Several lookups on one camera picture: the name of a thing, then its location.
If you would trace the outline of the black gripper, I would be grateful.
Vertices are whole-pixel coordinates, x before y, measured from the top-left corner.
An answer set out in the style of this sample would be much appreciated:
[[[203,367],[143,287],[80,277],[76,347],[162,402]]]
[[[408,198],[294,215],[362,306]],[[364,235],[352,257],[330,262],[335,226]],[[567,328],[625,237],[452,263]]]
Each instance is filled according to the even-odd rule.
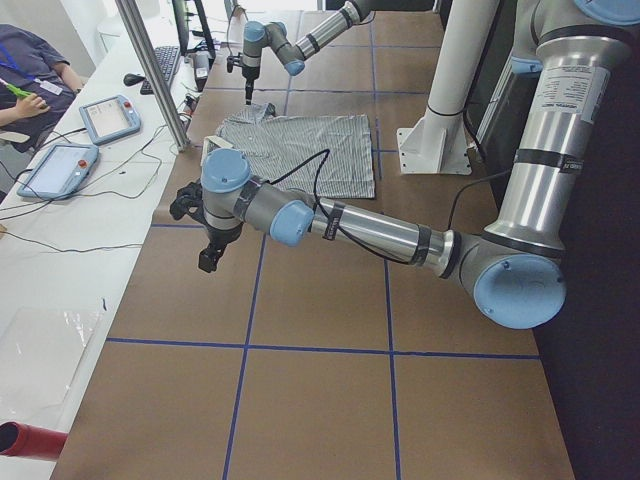
[[[245,99],[252,100],[255,81],[258,79],[258,69],[256,67],[245,66],[242,73],[245,78]]]
[[[236,225],[231,229],[218,229],[209,226],[207,228],[208,246],[199,253],[198,268],[204,272],[215,272],[218,267],[220,255],[224,254],[226,247],[237,241],[242,233],[243,225]]]

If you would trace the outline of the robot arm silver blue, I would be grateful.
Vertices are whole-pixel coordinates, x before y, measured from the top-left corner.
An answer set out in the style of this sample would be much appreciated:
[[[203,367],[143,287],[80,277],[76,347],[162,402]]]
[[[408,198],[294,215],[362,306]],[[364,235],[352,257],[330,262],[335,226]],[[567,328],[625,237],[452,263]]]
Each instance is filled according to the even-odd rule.
[[[551,320],[566,297],[559,228],[610,73],[630,55],[638,33],[635,1],[519,3],[512,68],[539,80],[498,217],[481,234],[439,232],[285,192],[255,176],[241,152],[219,148],[202,166],[210,243],[200,267],[214,270],[244,224],[289,246],[314,232],[453,278],[502,326],[527,329]]]
[[[295,44],[287,38],[281,22],[262,24],[248,21],[243,29],[242,52],[227,58],[227,70],[239,66],[245,79],[245,104],[251,105],[254,83],[260,76],[262,51],[270,48],[290,76],[300,74],[305,62],[354,25],[362,24],[374,10],[372,1],[346,1],[328,19],[301,37]]]

